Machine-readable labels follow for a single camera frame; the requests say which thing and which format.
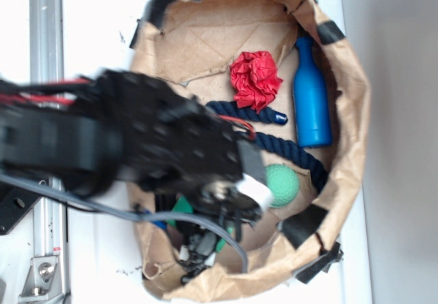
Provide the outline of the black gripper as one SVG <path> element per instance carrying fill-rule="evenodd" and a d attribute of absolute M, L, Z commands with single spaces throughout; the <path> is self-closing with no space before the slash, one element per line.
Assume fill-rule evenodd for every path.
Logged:
<path fill-rule="evenodd" d="M 104 71 L 93 85 L 123 139 L 116 177 L 182 194 L 206 215 L 255 223 L 273 202 L 261 151 L 195 98 L 139 73 Z"/>

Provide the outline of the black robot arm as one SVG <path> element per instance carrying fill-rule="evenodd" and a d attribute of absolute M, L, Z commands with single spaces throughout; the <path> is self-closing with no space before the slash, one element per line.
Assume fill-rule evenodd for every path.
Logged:
<path fill-rule="evenodd" d="M 81 197 L 126 181 L 247 223 L 273 200 L 251 135 L 166 82 L 128 71 L 66 84 L 2 82 L 1 167 L 57 177 Z"/>

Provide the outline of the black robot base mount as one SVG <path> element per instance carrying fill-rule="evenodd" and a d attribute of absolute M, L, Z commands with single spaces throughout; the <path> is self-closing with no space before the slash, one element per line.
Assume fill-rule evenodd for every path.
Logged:
<path fill-rule="evenodd" d="M 33 192 L 1 183 L 1 236 L 8 235 L 39 200 Z"/>

